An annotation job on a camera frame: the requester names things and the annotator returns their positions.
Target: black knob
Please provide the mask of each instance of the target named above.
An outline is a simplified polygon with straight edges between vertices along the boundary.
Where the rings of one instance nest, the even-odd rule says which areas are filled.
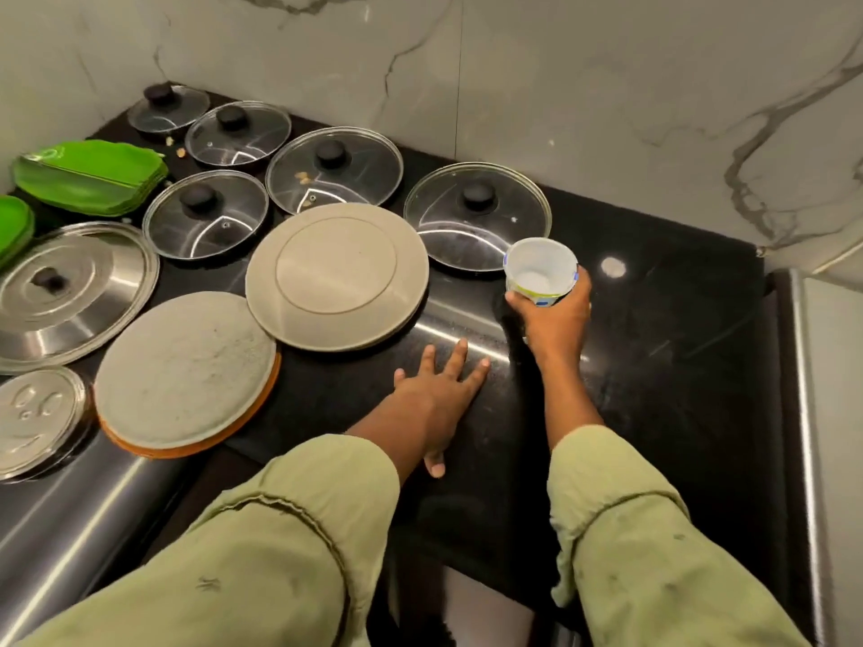
[[[43,267],[33,275],[30,283],[50,293],[56,293],[66,287],[66,278],[52,267]]]
[[[179,194],[180,203],[195,214],[204,214],[216,206],[218,194],[207,184],[192,184]]]
[[[497,195],[494,194],[493,186],[477,182],[464,187],[462,200],[464,205],[472,211],[486,211],[494,205]]]
[[[315,156],[322,167],[335,170],[348,160],[348,150],[341,140],[322,140],[315,149]]]
[[[220,108],[216,112],[216,120],[218,120],[219,126],[227,132],[235,132],[249,126],[249,114],[243,107],[238,107],[235,104]]]
[[[154,107],[167,107],[177,99],[170,84],[154,84],[144,89],[144,97]]]

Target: sleeve cuff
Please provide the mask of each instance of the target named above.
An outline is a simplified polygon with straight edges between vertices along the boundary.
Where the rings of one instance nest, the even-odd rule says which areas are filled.
[[[321,435],[223,492],[188,531],[249,503],[296,515],[342,570],[351,599],[344,635],[364,636],[399,492],[393,462],[377,445],[353,435]]]
[[[560,553],[560,582],[552,598],[564,607],[575,597],[572,560],[578,539],[606,509],[641,495],[662,495],[689,515],[684,500],[638,451],[606,427],[572,431],[552,451],[548,496]]]

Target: marble wall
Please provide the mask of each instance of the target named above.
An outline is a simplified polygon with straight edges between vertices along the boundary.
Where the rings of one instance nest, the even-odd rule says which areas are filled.
[[[863,0],[10,0],[0,159],[170,78],[769,248],[863,239]],[[863,283],[845,264],[842,277]]]

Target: orange rim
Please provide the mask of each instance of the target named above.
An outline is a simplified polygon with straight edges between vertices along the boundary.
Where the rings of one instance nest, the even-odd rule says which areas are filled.
[[[243,415],[231,423],[231,426],[226,429],[222,429],[218,434],[211,435],[200,443],[193,443],[191,445],[184,445],[183,447],[175,447],[171,449],[147,449],[144,447],[137,447],[132,443],[124,441],[123,438],[108,428],[108,425],[105,424],[102,416],[99,416],[99,426],[102,427],[102,431],[104,431],[105,435],[111,439],[111,442],[114,443],[114,445],[123,448],[127,452],[131,452],[136,456],[145,456],[150,459],[178,459],[183,456],[198,454],[199,452],[203,452],[205,449],[218,445],[221,441],[231,437],[233,434],[236,434],[243,428],[243,425],[250,421],[255,413],[258,413],[258,410],[263,406],[263,403],[267,401],[270,392],[273,391],[275,382],[279,378],[280,366],[281,354],[276,352],[275,360],[273,362],[273,370],[270,372],[269,379],[267,379],[267,382],[264,384],[264,389],[261,391],[261,394],[258,395],[257,399],[253,401],[252,405],[243,413]]]

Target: green sleeve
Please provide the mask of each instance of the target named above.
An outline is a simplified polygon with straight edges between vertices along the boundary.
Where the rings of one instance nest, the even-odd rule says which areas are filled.
[[[600,426],[552,453],[563,606],[578,589],[597,647],[808,643],[767,589],[690,522],[677,491]]]
[[[21,645],[366,645],[399,489],[374,444],[315,438],[223,492],[150,563]]]

